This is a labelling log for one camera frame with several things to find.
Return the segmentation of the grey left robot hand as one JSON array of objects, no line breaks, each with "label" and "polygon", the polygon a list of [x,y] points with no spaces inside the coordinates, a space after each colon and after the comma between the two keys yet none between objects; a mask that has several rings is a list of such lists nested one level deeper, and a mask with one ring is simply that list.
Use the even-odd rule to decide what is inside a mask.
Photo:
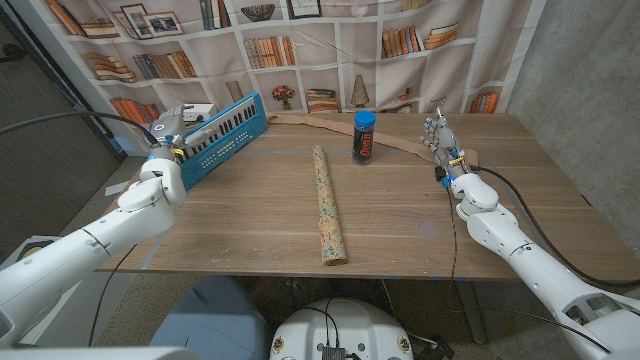
[{"label": "grey left robot hand", "polygon": [[217,113],[214,104],[182,104],[165,111],[150,125],[149,131],[159,144],[150,146],[149,158],[171,160],[171,145],[179,149],[189,145],[186,127],[206,121]]}]

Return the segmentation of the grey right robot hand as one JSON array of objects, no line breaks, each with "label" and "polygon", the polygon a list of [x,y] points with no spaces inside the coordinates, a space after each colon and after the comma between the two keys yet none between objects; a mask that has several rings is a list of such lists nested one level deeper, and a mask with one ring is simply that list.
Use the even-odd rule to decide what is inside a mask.
[{"label": "grey right robot hand", "polygon": [[469,173],[472,168],[465,158],[465,151],[453,130],[449,127],[442,107],[438,106],[435,118],[427,117],[424,136],[419,141],[434,154],[435,178],[448,187],[457,177]]}]

